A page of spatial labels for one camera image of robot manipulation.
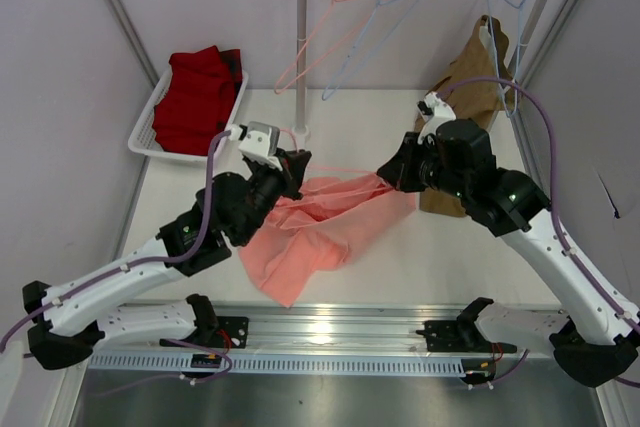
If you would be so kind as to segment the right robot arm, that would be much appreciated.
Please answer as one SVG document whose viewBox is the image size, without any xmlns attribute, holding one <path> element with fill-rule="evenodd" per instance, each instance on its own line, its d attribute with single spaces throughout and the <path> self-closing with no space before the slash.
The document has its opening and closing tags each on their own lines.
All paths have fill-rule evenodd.
<svg viewBox="0 0 640 427">
<path fill-rule="evenodd" d="M 466 215 L 518 253 L 561 303 L 561 312 L 541 314 L 479 297 L 457 318 L 464 348 L 506 343 L 541 353 L 592 388 L 638 359 L 638 307 L 607 283 L 603 293 L 591 284 L 596 269 L 574 261 L 580 251 L 554 227 L 549 198 L 527 174 L 498 167 L 489 134 L 474 121 L 447 121 L 426 139 L 406 133 L 377 174 L 400 192 L 434 190 L 458 199 Z"/>
</svg>

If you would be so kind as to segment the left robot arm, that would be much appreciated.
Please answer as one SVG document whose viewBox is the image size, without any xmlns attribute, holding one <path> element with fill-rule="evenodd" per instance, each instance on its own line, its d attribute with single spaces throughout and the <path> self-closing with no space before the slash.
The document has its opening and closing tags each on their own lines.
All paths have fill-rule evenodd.
<svg viewBox="0 0 640 427">
<path fill-rule="evenodd" d="M 129 256 L 65 285 L 27 284 L 30 355 L 44 369 L 60 370 L 116 345 L 211 346 L 220 323 L 206 296 L 191 294 L 158 307 L 130 307 L 128 301 L 195 276 L 248 245 L 281 198 L 301 199 L 310 159 L 306 150 L 282 149 L 272 165 L 245 157 L 250 177 L 210 175 L 193 207 Z"/>
</svg>

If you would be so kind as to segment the pink pleated skirt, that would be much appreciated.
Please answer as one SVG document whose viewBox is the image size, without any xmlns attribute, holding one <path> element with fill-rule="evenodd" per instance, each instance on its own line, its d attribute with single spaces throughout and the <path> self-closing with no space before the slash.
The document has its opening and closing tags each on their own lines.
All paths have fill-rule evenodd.
<svg viewBox="0 0 640 427">
<path fill-rule="evenodd" d="M 247 246 L 238 250 L 248 278 L 263 294 L 292 306 L 318 271 L 361 257 L 416 210 L 413 194 L 368 173 L 348 180 L 315 177 L 302 198 L 282 198 Z"/>
</svg>

